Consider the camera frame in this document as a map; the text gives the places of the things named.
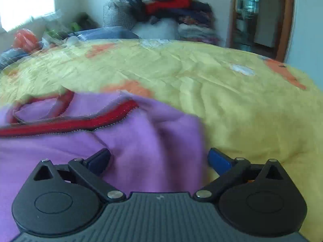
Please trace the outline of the pile of dark clothes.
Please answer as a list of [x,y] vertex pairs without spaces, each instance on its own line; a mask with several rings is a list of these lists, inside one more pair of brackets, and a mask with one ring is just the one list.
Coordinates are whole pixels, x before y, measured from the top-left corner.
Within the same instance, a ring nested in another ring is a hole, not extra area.
[[177,23],[178,38],[183,41],[219,44],[212,8],[198,0],[126,0],[138,22],[157,24],[162,19]]

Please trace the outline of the grey checked cushion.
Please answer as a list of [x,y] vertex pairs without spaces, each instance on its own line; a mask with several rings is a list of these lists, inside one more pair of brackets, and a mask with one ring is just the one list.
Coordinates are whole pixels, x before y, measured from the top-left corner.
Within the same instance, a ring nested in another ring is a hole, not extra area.
[[119,26],[131,30],[137,23],[126,0],[108,0],[103,15],[104,27]]

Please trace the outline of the orange plastic bag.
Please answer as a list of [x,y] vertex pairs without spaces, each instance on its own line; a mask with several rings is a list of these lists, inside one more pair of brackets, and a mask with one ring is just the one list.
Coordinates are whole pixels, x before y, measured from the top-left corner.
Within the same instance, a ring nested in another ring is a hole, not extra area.
[[23,28],[16,32],[12,47],[31,52],[39,48],[38,39],[32,31]]

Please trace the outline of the green black bag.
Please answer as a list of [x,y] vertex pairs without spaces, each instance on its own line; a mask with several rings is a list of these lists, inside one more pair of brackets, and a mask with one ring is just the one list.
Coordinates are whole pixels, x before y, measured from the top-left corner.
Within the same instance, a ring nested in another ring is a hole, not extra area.
[[45,33],[50,37],[58,40],[64,40],[69,34],[75,34],[80,31],[98,28],[95,22],[87,13],[80,13],[68,25],[65,25],[61,19],[59,11],[43,17],[45,22]]

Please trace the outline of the brown wooden door frame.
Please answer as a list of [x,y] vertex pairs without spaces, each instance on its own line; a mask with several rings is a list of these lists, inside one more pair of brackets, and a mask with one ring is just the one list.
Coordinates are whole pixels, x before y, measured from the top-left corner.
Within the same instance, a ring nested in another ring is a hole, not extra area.
[[229,47],[283,62],[295,0],[232,0]]

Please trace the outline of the purple sweater with red trim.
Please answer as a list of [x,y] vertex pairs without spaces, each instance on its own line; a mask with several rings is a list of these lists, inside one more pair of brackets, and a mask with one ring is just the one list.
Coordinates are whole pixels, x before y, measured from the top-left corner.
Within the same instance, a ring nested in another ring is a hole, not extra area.
[[37,163],[65,164],[102,149],[102,178],[124,193],[195,192],[206,151],[202,123],[126,92],[31,97],[1,108],[1,241],[18,233],[11,206]]

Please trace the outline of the bright window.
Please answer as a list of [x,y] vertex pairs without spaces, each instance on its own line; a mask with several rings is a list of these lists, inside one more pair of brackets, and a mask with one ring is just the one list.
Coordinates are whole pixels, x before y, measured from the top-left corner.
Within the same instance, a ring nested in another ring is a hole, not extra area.
[[1,28],[9,32],[55,11],[55,0],[1,0]]

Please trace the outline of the yellow floral bed quilt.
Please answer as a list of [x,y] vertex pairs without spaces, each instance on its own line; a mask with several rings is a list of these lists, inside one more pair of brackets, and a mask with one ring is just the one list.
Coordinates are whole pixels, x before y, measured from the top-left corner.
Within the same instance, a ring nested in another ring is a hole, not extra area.
[[67,88],[134,80],[153,98],[200,117],[206,142],[252,162],[278,159],[308,206],[301,232],[322,241],[322,91],[301,71],[193,42],[99,39],[36,52],[1,72],[1,106]]

